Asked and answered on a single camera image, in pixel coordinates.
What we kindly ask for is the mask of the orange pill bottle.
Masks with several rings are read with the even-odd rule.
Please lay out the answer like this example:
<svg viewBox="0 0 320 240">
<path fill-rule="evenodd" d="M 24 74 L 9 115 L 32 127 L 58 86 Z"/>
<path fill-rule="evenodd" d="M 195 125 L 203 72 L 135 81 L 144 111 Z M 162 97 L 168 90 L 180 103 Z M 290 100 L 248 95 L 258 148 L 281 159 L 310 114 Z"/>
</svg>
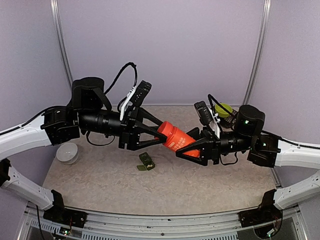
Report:
<svg viewBox="0 0 320 240">
<path fill-rule="evenodd" d="M 172 152 L 176 152 L 196 141 L 168 121 L 164 121 L 157 129 L 157 132 L 166 136 L 166 141 L 162 145 Z"/>
</svg>

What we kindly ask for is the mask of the green weekly pill organizer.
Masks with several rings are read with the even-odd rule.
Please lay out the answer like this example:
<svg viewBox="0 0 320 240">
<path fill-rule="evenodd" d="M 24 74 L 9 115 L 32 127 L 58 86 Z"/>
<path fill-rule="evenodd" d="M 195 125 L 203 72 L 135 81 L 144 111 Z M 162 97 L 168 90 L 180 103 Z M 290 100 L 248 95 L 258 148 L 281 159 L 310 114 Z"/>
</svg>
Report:
<svg viewBox="0 0 320 240">
<path fill-rule="evenodd" d="M 143 152 L 139 155 L 139 159 L 142 162 L 141 165 L 137 165 L 139 171 L 150 171 L 156 167 L 156 164 L 153 162 L 152 158 L 147 152 Z"/>
</svg>

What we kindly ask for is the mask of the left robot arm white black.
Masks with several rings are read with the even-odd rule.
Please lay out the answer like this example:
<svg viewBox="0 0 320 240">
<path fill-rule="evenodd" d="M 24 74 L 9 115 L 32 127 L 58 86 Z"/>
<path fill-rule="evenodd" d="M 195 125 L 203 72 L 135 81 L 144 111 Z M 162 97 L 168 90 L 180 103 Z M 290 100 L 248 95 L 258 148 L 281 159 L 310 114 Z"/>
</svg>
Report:
<svg viewBox="0 0 320 240">
<path fill-rule="evenodd" d="M 142 81 L 127 100 L 131 105 L 123 112 L 113 111 L 104 93 L 104 80 L 85 77 L 72 83 L 70 102 L 52 106 L 30 120 L 0 134 L 0 186 L 49 211 L 63 223 L 70 218 L 63 197 L 55 190 L 39 186 L 21 175 L 9 157 L 39 147 L 56 146 L 88 133 L 118 137 L 118 146 L 131 151 L 162 144 L 166 136 L 158 132 L 162 122 L 142 108 L 151 89 Z"/>
</svg>

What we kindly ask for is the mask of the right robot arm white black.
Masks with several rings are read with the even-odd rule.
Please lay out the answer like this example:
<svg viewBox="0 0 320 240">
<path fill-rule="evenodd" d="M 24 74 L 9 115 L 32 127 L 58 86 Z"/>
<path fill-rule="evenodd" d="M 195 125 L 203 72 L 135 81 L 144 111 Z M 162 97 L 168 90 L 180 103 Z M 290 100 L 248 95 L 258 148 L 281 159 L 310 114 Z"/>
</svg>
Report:
<svg viewBox="0 0 320 240">
<path fill-rule="evenodd" d="M 233 130 L 213 130 L 211 122 L 217 122 L 205 102 L 194 105 L 203 129 L 194 128 L 191 133 L 196 141 L 178 149 L 175 155 L 193 163 L 207 166 L 222 162 L 222 156 L 248 153 L 247 160 L 260 167 L 302 167 L 319 170 L 320 146 L 318 144 L 290 141 L 263 131 L 265 114 L 252 105 L 242 105 L 235 115 Z"/>
</svg>

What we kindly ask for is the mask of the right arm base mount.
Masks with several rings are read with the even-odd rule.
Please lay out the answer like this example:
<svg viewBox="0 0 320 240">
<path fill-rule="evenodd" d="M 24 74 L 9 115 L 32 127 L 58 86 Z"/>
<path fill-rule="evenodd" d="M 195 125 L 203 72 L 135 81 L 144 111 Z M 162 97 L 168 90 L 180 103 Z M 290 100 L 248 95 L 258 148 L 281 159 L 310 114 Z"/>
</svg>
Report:
<svg viewBox="0 0 320 240">
<path fill-rule="evenodd" d="M 238 216 L 241 227 L 245 228 L 281 219 L 283 212 L 272 205 L 240 211 Z"/>
</svg>

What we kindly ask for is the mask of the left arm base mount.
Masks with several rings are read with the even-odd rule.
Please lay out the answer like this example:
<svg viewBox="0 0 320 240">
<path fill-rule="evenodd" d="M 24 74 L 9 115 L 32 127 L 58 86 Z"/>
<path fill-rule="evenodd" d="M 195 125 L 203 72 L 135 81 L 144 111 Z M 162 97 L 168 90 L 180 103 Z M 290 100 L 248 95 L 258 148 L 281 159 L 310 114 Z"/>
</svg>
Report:
<svg viewBox="0 0 320 240">
<path fill-rule="evenodd" d="M 58 208 L 55 206 L 45 210 L 43 213 L 43 218 L 46 220 L 77 228 L 84 227 L 87 216 L 88 214 L 84 211 L 69 208 Z"/>
</svg>

